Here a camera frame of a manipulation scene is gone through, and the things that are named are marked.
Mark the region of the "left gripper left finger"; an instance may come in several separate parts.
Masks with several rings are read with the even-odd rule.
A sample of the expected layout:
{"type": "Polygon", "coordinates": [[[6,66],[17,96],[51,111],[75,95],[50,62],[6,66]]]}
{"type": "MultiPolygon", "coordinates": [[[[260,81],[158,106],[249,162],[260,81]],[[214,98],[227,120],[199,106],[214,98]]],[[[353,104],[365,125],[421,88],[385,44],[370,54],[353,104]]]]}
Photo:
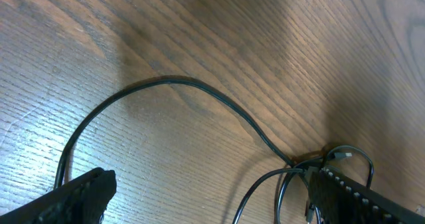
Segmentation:
{"type": "Polygon", "coordinates": [[[116,173],[94,168],[1,216],[2,223],[100,224],[116,193],[116,173]]]}

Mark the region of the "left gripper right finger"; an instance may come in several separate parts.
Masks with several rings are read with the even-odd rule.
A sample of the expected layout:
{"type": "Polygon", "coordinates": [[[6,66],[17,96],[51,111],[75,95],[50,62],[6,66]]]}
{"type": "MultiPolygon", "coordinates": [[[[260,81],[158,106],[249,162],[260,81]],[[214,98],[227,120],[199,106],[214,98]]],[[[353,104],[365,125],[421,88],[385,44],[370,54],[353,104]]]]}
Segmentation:
{"type": "Polygon", "coordinates": [[[328,169],[311,174],[309,200],[327,224],[424,224],[424,217],[328,169]]]}

